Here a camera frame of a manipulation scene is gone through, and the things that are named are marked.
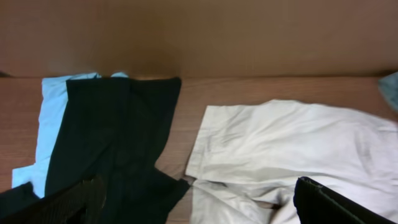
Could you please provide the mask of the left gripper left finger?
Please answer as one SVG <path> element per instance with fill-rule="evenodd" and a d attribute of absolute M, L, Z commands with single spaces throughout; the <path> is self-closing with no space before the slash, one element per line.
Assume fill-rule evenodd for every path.
<path fill-rule="evenodd" d="M 38 198 L 32 183 L 1 193 L 1 224 L 98 223 L 106 200 L 99 177 Z"/>

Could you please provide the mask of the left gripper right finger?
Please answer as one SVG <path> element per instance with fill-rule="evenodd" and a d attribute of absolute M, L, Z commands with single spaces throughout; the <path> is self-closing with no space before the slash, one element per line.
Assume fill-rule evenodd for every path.
<path fill-rule="evenodd" d="M 293 201 L 301 224 L 394 224 L 309 177 L 297 179 Z"/>

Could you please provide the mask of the beige khaki shorts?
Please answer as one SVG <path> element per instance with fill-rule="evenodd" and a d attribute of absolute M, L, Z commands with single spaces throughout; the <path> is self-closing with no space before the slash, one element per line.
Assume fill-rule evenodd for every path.
<path fill-rule="evenodd" d="M 302 176 L 396 222 L 397 123 L 294 100 L 208 106 L 186 174 L 192 224 L 298 223 Z"/>

